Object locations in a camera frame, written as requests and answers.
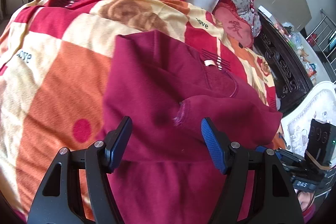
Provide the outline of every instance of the pink dot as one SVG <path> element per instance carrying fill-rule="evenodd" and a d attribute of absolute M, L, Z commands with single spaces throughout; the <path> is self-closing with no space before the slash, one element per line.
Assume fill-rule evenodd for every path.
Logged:
<path fill-rule="evenodd" d="M 79 119 L 72 128 L 73 137 L 79 143 L 86 142 L 91 135 L 91 125 L 87 119 Z"/>

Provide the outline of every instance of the checkered blanket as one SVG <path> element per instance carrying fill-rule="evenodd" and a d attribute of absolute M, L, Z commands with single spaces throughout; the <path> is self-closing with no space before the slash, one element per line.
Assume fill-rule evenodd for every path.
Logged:
<path fill-rule="evenodd" d="M 153 29 L 212 52 L 219 68 L 244 79 L 265 104 L 275 107 L 265 60 L 192 4 L 34 0 L 14 13 L 0 37 L 0 189 L 16 210 L 28 214 L 61 147 L 84 149 L 95 141 L 115 36 Z M 87 188 L 82 188 L 90 214 Z"/>

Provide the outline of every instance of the silver screw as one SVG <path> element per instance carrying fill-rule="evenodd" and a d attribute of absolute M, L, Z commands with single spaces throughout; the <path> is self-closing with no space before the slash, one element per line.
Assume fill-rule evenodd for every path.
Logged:
<path fill-rule="evenodd" d="M 240 143 L 238 143 L 238 142 L 232 142 L 232 143 L 231 143 L 231 146 L 232 146 L 233 148 L 239 148 L 239 147 L 240 147 Z"/>
<path fill-rule="evenodd" d="M 102 147 L 103 144 L 104 144 L 103 141 L 96 141 L 96 142 L 94 143 L 94 146 L 98 148 L 98 147 Z"/>
<path fill-rule="evenodd" d="M 274 150 L 273 149 L 267 149 L 266 153 L 270 156 L 273 156 L 274 155 Z"/>
<path fill-rule="evenodd" d="M 67 149 L 66 147 L 63 147 L 63 148 L 61 148 L 61 149 L 59 150 L 59 153 L 60 153 L 61 155 L 64 155 L 66 152 L 68 152 L 68 149 Z"/>

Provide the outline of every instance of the bed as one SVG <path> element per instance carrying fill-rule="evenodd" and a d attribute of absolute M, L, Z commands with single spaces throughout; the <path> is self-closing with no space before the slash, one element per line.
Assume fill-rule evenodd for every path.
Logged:
<path fill-rule="evenodd" d="M 257 35 L 260 21 L 250 0 L 232 1 Z M 123 16 L 129 6 L 137 11 L 131 19 Z M 197 49 L 219 70 L 252 87 L 263 106 L 276 113 L 265 59 L 242 47 L 201 8 L 179 0 L 34 0 L 13 14 L 0 37 L 0 190 L 24 219 L 59 148 L 86 148 L 104 124 L 102 101 L 115 36 L 153 29 Z M 262 144 L 277 138 L 277 117 L 278 123 L 262 121 L 271 135 L 263 136 Z M 85 212 L 92 219 L 85 174 L 80 176 Z"/>

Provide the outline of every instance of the carved dark wood cabinet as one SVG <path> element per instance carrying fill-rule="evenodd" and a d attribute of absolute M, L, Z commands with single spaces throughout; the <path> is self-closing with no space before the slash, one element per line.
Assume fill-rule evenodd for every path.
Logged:
<path fill-rule="evenodd" d="M 284 115 L 297 107 L 313 88 L 299 58 L 273 25 L 260 14 L 262 30 L 254 46 L 268 62 Z"/>

